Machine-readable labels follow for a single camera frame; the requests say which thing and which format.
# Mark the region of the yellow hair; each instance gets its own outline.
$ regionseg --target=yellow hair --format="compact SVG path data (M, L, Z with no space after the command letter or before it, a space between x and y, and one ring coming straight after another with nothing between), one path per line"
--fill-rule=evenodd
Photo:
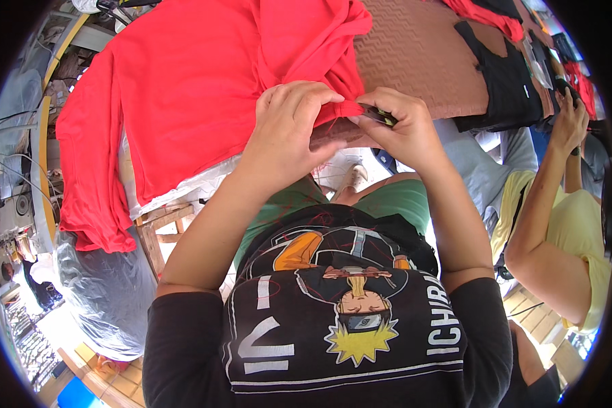
M349 333L346 327L338 323L336 326L329 326L331 334L324 339L331 343L327 353L338 353L335 363L340 364L348 359L352 359L354 366L358 367L363 358L374 363L376 361L376 351L390 351L388 340L399 335L394 330L394 325L399 320L393 320L381 325L372 331L361 333Z
M354 298L365 294L365 282L367 282L367 277L365 276L350 276L347 278L347 283L351 286L351 294Z

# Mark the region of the cartoon character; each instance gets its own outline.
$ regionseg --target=cartoon character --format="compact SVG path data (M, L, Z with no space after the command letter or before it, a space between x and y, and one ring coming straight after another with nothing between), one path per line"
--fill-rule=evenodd
M374 266L322 269L308 268L295 274L304 294L334 305L335 325L329 326L329 333L324 337L330 343L327 353L337 354L336 363L351 359L355 367L363 359L375 362L376 352L390 351L388 341L399 335L394 329L399 319L392 319L388 298L403 289L408 273L389 272Z
M358 367L364 358L374 363L376 352L390 351L388 340L399 335L394 329L399 319L392 320L390 301L365 290L368 279L372 277L347 277L351 290L335 305L336 324L329 326L330 333L324 337L331 343L326 352L337 354L335 363L351 359L354 367Z
M335 323L324 340L336 363L351 360L358 367L363 360L375 362L377 351L390 351L399 319L392 319L389 298L405 287L406 270L414 268L396 243L359 226L295 227L272 242L263 252L274 259L272 268L294 271L303 294L333 306Z

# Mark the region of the hand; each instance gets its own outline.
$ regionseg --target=hand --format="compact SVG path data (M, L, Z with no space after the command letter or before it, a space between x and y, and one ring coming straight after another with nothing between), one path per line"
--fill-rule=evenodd
M366 116L348 118L392 157L413 168L426 170L444 156L444 149L432 124L426 103L394 89L377 87L374 92L359 96L356 102L370 104L390 112L399 123L389 128Z
M256 102L256 126L236 173L269 195L293 184L346 146L334 141L310 151L320 108L344 97L321 82L294 81L269 88Z
M569 88L564 88L564 98L560 100L560 113L555 119L549 145L560 149L567 156L574 148L580 146L587 136L589 115L583 101L577 100L576 105L574 108L574 99Z

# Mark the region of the gray garment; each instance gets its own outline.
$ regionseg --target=gray garment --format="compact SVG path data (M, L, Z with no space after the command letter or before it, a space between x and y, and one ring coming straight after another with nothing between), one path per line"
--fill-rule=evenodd
M609 160L605 146L591 133L585 139L585 159L581 161L580 171L583 189L601 198L605 163Z
M438 119L433 125L440 136L444 151L456 166L465 182L488 232L498 221L503 187L510 173L515 170L537 172L537 156L527 127L498 132L500 137L500 165L480 147L469 132L460 133L452 119Z

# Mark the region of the yellow shirt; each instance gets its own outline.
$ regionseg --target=yellow shirt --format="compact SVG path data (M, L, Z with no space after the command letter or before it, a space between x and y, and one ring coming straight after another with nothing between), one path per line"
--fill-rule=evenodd
M522 188L525 202L535 173L529 170L513 172L508 176L503 189L503 199L497 226L490 241L492 261L497 262L508 240ZM517 217L515 229L520 218ZM598 328L608 297L608 286L612 265L605 259L600 223L600 206L585 190L566 194L558 187L551 217L549 218L546 241L563 251L580 257L589 265L591 284L591 305L582 327L562 319L564 327L581 334L588 334Z

